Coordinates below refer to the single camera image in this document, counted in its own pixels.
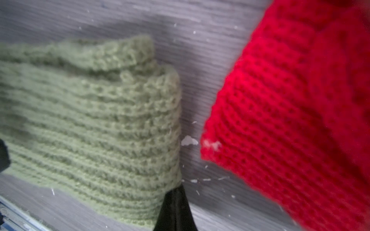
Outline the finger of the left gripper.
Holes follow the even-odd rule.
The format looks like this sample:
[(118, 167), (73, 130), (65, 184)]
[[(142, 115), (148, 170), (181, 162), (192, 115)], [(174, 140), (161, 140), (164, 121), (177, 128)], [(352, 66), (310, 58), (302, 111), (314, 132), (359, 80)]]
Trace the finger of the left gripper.
[(11, 165), (11, 160), (9, 157), (8, 147), (3, 140), (1, 140), (0, 145), (0, 173), (5, 171)]

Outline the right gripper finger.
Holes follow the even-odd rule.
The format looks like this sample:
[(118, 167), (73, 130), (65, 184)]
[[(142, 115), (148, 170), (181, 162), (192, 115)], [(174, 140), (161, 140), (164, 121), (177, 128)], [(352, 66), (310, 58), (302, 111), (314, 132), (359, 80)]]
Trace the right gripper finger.
[(182, 184), (165, 195), (153, 231), (198, 231)]

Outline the green knitted scarf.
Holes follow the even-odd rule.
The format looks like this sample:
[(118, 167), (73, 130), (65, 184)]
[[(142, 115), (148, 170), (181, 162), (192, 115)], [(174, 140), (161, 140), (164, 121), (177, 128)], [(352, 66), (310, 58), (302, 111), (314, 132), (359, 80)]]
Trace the green knitted scarf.
[(180, 185), (181, 88), (148, 36), (1, 44), (6, 174), (153, 228)]

